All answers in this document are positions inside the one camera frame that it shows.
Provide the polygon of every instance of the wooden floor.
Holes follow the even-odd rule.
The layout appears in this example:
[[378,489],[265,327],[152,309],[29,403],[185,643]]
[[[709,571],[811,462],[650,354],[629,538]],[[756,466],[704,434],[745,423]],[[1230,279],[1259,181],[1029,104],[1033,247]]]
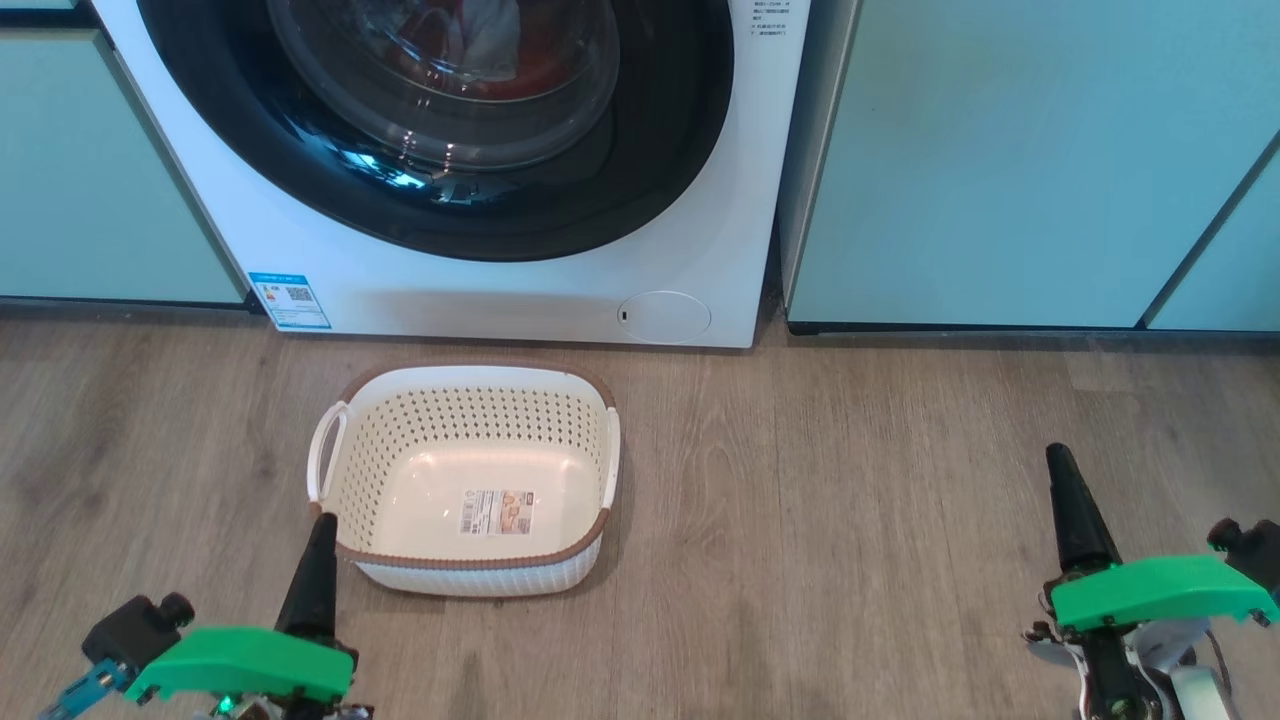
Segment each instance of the wooden floor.
[[[397,594],[343,566],[352,698],[383,720],[1065,720],[1074,674],[1019,639],[1056,568],[1046,443],[1074,448],[1132,557],[1201,551],[1226,515],[1280,519],[1280,355],[876,345],[773,323],[750,352],[498,347],[617,395],[600,562],[567,594],[504,603]],[[4,717],[83,673],[81,638],[134,593],[269,625],[310,527],[320,414],[367,368],[494,351],[5,311]],[[1220,637],[1244,717],[1272,717],[1280,633]]]

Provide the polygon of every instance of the basket handle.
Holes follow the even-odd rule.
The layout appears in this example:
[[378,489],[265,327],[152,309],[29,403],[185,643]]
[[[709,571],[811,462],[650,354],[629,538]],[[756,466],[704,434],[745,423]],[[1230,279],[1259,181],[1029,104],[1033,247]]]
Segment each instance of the basket handle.
[[307,497],[311,498],[311,502],[323,502],[324,498],[329,497],[334,459],[329,459],[324,471],[324,486],[320,486],[320,451],[324,450],[324,438],[333,428],[334,420],[338,420],[338,434],[333,438],[333,448],[337,451],[342,447],[342,436],[347,432],[347,407],[348,405],[340,400],[334,402],[333,407],[325,410],[324,416],[320,418],[320,424],[316,425],[315,434],[311,436],[311,451],[307,452]]
[[618,461],[622,455],[622,421],[618,419],[618,410],[609,407],[609,477],[604,482],[603,507],[613,507],[613,493],[618,489]]

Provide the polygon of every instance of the white plastic basket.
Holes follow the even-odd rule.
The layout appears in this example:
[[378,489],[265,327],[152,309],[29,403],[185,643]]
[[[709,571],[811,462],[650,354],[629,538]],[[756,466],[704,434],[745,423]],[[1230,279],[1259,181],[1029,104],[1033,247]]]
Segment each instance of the white plastic basket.
[[370,373],[320,419],[307,495],[338,516],[338,553],[384,585],[562,592],[600,552],[621,433],[608,388],[557,365]]

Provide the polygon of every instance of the product label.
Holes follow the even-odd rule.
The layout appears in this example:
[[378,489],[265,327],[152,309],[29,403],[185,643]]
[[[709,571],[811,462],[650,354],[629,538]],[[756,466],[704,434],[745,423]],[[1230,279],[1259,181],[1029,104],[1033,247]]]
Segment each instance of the product label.
[[751,35],[786,35],[790,15],[791,0],[755,0],[751,3]]
[[321,331],[332,328],[305,275],[250,273],[248,279],[278,327]]
[[527,536],[534,528],[534,493],[518,489],[468,489],[462,493],[458,534]]

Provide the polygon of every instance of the cabinet door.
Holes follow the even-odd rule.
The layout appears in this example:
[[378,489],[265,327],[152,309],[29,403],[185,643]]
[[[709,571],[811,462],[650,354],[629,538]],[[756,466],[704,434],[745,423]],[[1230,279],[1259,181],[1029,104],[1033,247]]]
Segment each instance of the cabinet door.
[[1280,332],[1280,160],[1262,170],[1151,327]]
[[1280,123],[1280,3],[864,0],[788,318],[1134,327]]
[[0,28],[0,295],[244,297],[96,29]]

